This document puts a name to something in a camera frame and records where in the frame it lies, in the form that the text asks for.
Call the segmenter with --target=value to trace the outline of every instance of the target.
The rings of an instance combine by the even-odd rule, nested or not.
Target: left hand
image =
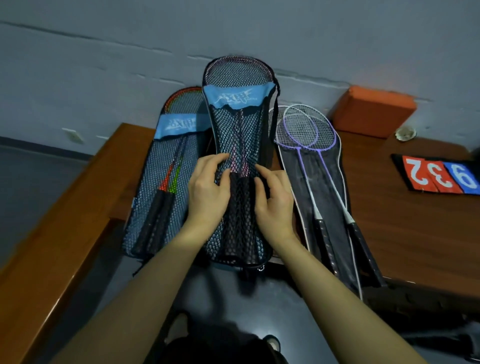
[[[188,218],[182,230],[187,229],[202,244],[213,234],[225,213],[230,199],[230,169],[215,184],[215,172],[220,162],[229,157],[220,153],[198,159],[188,182]]]

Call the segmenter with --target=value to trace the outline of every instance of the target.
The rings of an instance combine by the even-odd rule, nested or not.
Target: wall
[[[477,0],[4,0],[0,135],[95,153],[121,122],[154,127],[172,92],[233,53],[321,110],[349,84],[414,95],[419,135],[473,149],[479,13]]]

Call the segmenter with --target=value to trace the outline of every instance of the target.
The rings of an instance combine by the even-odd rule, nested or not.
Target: racket handle
[[[335,277],[339,276],[338,265],[336,263],[335,253],[333,251],[330,237],[328,236],[327,226],[323,219],[313,219],[313,228],[315,230],[315,238],[322,255],[322,263],[332,272]]]
[[[366,273],[370,275],[373,282],[372,285],[376,288],[386,287],[387,283],[385,282],[380,269],[378,268],[377,262],[373,258],[373,255],[368,248],[367,242],[363,237],[363,234],[360,231],[356,222],[348,224],[348,231],[350,233],[350,238],[352,239],[353,246],[355,249],[355,257],[359,260],[361,267],[366,269]]]
[[[155,225],[158,211],[163,204],[163,197],[164,192],[157,190],[152,204],[150,205],[150,209],[148,210],[142,229],[140,230],[140,234],[138,235],[137,241],[132,249],[133,255],[141,257],[145,254],[148,242],[150,241],[150,236],[152,235],[152,230]]]
[[[163,192],[163,195],[163,205],[158,213],[158,219],[156,220],[155,229],[153,230],[152,242],[147,249],[149,255],[155,255],[162,248],[175,202],[175,194],[172,192]]]

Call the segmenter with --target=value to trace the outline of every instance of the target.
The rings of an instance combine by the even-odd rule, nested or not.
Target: orange box
[[[333,115],[335,129],[388,138],[417,109],[412,96],[351,86]]]

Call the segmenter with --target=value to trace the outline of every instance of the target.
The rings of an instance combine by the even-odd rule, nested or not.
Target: mesh racket bag
[[[204,131],[210,127],[201,87],[179,90],[164,104],[125,227],[122,248],[127,256],[147,260],[180,230],[188,208],[187,184],[197,159],[205,151],[207,133]],[[164,190],[174,194],[174,198],[164,216],[161,241],[153,247],[154,227],[160,225],[160,212],[152,214],[152,205],[157,203],[162,183]],[[143,246],[139,246],[142,231],[145,232],[144,226],[149,221],[152,228],[145,234]]]
[[[219,165],[231,169],[230,201],[206,245],[209,258],[235,267],[261,267],[272,248],[255,220],[255,164],[272,161],[276,115],[269,127],[270,101],[280,92],[273,70],[260,60],[226,56],[211,61],[204,72],[203,92],[212,121],[217,153],[230,153]],[[275,98],[275,110],[278,110]]]

